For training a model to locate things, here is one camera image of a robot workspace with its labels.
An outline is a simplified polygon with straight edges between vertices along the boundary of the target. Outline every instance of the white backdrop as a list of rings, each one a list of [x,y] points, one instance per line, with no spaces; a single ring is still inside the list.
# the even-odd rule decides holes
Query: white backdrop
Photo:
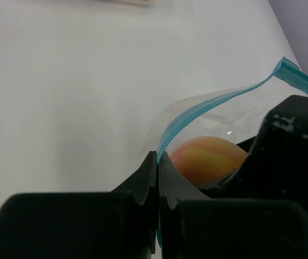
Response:
[[[0,0],[0,206],[107,191],[176,100],[296,61],[266,0]]]

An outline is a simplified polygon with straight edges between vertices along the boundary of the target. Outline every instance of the plastic bag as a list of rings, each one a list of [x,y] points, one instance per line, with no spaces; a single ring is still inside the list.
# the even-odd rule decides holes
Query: plastic bag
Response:
[[[183,142],[213,136],[233,143],[258,133],[265,115],[291,95],[308,96],[308,76],[282,58],[262,82],[177,101],[153,121],[141,155],[157,150],[170,154]]]

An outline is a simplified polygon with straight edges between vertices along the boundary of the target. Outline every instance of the ziploc bag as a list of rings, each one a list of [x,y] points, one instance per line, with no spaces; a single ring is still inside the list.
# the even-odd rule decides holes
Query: ziploc bag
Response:
[[[282,58],[258,84],[191,97],[166,107],[154,119],[141,154],[157,150],[159,162],[164,151],[170,154],[183,142],[201,136],[237,144],[256,135],[265,115],[291,95],[308,96],[308,76]]]

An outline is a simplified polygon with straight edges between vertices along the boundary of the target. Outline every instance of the gray wall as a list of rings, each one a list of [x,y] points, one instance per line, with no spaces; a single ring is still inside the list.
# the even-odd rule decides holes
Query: gray wall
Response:
[[[301,70],[308,74],[308,0],[269,0]]]

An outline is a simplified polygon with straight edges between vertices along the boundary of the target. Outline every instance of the orange-red fruit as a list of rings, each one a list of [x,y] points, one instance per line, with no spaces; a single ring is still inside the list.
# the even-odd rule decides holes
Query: orange-red fruit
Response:
[[[237,145],[216,137],[191,139],[170,155],[175,168],[195,186],[239,168],[246,157]]]

